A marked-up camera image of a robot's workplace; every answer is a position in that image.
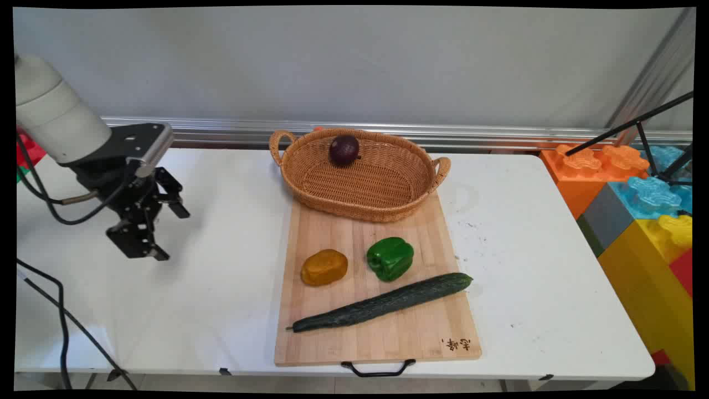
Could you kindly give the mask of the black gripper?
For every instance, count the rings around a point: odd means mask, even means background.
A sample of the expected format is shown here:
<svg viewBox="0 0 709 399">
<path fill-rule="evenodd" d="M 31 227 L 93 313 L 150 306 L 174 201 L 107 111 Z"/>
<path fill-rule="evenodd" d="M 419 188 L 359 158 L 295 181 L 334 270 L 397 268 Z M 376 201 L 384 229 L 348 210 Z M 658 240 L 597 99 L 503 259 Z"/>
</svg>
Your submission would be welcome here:
<svg viewBox="0 0 709 399">
<path fill-rule="evenodd" d="M 73 225 L 84 223 L 108 208 L 119 215 L 120 221 L 106 230 L 106 236 L 126 257 L 167 261 L 169 254 L 155 240 L 155 218 L 161 204 L 166 204 L 180 219 L 191 216 L 181 197 L 183 186 L 164 167 L 156 167 L 146 177 L 138 177 L 137 169 L 137 162 L 74 163 L 78 183 L 96 193 L 100 204 L 89 214 L 73 220 Z"/>
</svg>

